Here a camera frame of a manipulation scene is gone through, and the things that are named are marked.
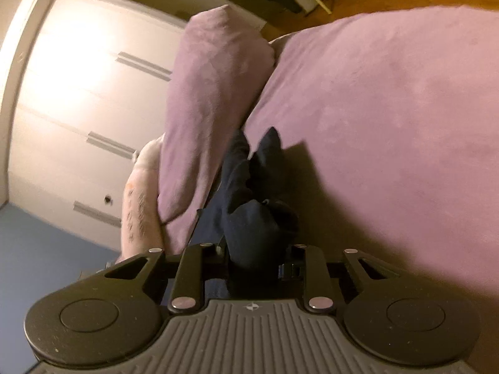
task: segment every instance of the drawer handle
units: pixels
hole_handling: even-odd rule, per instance
[[[155,65],[154,63],[148,62],[147,60],[138,58],[126,52],[118,53],[116,58],[118,63],[122,63],[126,66],[133,67],[134,69],[140,70],[141,72],[150,74],[151,76],[157,77],[158,79],[165,80],[169,82],[171,80],[170,76],[172,72],[164,67]]]
[[[91,206],[85,205],[79,201],[73,202],[73,211],[79,212],[80,214],[89,216],[98,221],[107,223],[111,226],[116,226],[117,228],[121,228],[120,218],[106,214],[105,212],[99,211],[98,209],[92,208]]]
[[[105,151],[109,151],[114,153],[115,155],[124,157],[125,159],[131,160],[133,158],[133,154],[136,152],[134,148],[122,145],[119,142],[116,142],[108,137],[104,137],[95,132],[89,132],[87,135],[87,143],[91,145],[97,146]]]

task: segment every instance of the black device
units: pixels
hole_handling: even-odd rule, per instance
[[[224,243],[151,249],[49,294],[24,323],[29,372],[475,373],[472,304],[362,251],[290,246],[274,279],[253,277],[275,299],[206,300],[213,278],[238,285]]]

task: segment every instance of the pillow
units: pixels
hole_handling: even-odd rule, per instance
[[[158,212],[165,251],[185,248],[229,141],[274,70],[274,50],[229,6],[191,18],[170,82]]]
[[[125,185],[121,211],[121,256],[128,259],[153,247],[164,248],[157,211],[159,157],[163,137],[140,151]]]

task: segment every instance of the blue wall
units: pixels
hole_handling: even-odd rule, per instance
[[[0,373],[22,374],[36,362],[23,329],[31,305],[117,257],[15,206],[0,210]]]

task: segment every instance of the silver rivet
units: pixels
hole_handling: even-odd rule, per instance
[[[313,297],[308,304],[313,309],[328,309],[333,306],[333,300],[328,297]]]
[[[172,301],[172,307],[175,309],[191,309],[196,306],[196,300],[191,297],[176,297]]]

